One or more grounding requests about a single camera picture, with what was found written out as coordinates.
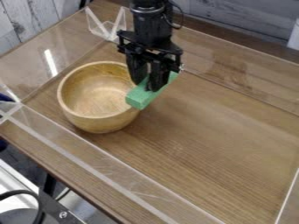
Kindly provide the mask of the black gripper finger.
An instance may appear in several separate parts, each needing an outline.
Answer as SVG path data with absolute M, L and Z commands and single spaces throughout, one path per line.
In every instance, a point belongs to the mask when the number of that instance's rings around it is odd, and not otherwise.
M 132 82 L 138 85 L 147 76 L 147 60 L 142 55 L 128 53 L 125 63 Z
M 151 73 L 147 88 L 150 91 L 156 92 L 168 83 L 170 79 L 170 69 L 167 64 L 160 60 L 154 60 L 151 62 Z

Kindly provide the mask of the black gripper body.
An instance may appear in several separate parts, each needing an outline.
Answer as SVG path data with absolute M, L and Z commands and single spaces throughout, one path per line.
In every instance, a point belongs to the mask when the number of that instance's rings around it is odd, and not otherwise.
M 182 68 L 183 49 L 172 42 L 174 29 L 182 25 L 174 24 L 172 6 L 131 6 L 133 30 L 120 30 L 117 50 L 142 55 L 147 65 L 154 60 L 167 64 L 170 71 L 179 72 Z

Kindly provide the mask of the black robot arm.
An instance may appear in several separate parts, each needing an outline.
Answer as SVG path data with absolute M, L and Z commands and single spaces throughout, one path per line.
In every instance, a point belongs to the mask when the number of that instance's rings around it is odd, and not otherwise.
M 156 92 L 168 83 L 171 72 L 180 72 L 183 49 L 172 42 L 172 0 L 131 0 L 133 30 L 116 32 L 117 50 L 125 55 L 132 82 L 138 85 L 148 78 L 146 90 Z

